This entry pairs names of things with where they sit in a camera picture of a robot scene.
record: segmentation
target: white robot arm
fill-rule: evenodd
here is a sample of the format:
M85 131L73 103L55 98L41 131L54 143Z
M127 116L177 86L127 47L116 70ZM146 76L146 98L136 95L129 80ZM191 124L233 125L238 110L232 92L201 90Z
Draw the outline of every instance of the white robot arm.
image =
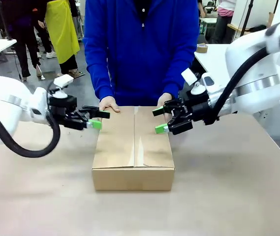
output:
M97 107L83 106L77 110L76 97L67 95L63 88L73 82L64 75L56 78L55 89L37 88L34 94L20 81L0 76L0 144L5 144L20 156L42 157L56 147L60 138L60 127L77 130L84 128L101 129L101 122L92 118L109 118L110 114ZM19 121L31 121L50 125L53 130L51 143L43 150L32 151L20 147L13 139Z
M172 120L158 126L156 132L179 134L192 129L192 121L203 120L210 125L223 115L234 112L254 114L279 104L280 79L272 55L277 52L280 52L280 23L230 44L225 57L231 79L223 88L209 73L197 82L187 69L182 76L189 85L194 84L194 88L187 93L188 100L172 100L153 111L155 116L173 115Z

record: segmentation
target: person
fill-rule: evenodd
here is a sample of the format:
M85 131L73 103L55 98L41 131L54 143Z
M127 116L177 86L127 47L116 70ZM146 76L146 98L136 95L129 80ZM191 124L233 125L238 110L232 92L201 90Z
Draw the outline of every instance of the person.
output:
M229 44L233 39L233 30L227 25L232 22L236 0L219 0L218 21L210 43Z
M202 0L198 0L199 17L205 18L207 13L204 11Z
M36 51L37 41L31 23L33 2L25 0L3 0L2 9L8 33L17 41L14 45L14 49L22 69L22 81L26 81L27 77L31 75L28 68L26 46L31 57L32 65L36 69L36 75L40 77L42 74L39 68L40 62Z
M72 19L72 16L78 16L75 0L38 0L38 11L38 23L43 29L46 20L61 73L69 74L73 78L81 76L75 59L75 54L80 51Z
M49 34L48 34L47 30L43 29L38 23L38 19L37 19L38 16L36 15L37 11L38 10L36 8L33 10L33 17L32 17L33 26L37 30L38 36L40 37L42 45L46 51L46 58L48 58L48 59L56 58L57 54L51 48ZM38 56L38 58L42 58L42 55L40 53L38 46L37 46L37 56Z
M99 108L162 106L183 88L199 35L196 0L87 0L85 55Z

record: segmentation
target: yellow apron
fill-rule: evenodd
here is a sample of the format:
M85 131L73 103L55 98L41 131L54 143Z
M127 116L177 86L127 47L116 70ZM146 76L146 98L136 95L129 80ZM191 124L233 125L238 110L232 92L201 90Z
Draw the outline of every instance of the yellow apron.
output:
M59 64L80 51L68 0L47 3L46 24Z

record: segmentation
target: cardboard box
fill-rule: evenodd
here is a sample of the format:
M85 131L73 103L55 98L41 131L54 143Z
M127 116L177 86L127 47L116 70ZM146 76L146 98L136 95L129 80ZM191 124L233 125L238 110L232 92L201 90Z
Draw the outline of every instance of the cardboard box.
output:
M155 133L165 121L153 109L121 107L103 120L92 170L96 190L171 190L174 161L168 135Z
M208 52L208 45L205 43L197 44L197 53L207 53Z

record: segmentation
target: blue hoodie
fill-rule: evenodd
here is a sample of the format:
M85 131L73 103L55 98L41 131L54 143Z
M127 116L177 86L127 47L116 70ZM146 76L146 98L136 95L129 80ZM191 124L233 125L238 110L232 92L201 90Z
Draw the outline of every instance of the blue hoodie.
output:
M96 96L113 96L119 106L156 106L165 92L177 97L198 24L197 0L152 0L144 24L134 0L86 0L85 55Z

